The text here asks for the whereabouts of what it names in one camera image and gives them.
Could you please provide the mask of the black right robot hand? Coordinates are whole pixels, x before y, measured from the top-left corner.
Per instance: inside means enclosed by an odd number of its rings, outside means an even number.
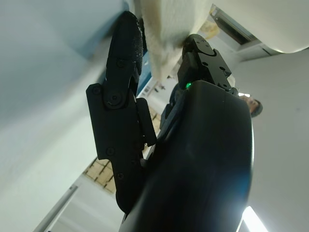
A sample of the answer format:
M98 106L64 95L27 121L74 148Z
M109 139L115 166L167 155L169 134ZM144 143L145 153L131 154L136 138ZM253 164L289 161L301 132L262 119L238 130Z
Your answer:
M137 98L143 41L123 12L106 76L87 88L100 160L112 164L122 232L236 232L253 172L249 108L231 87L230 69L198 34L184 42L173 94L156 134L146 99Z

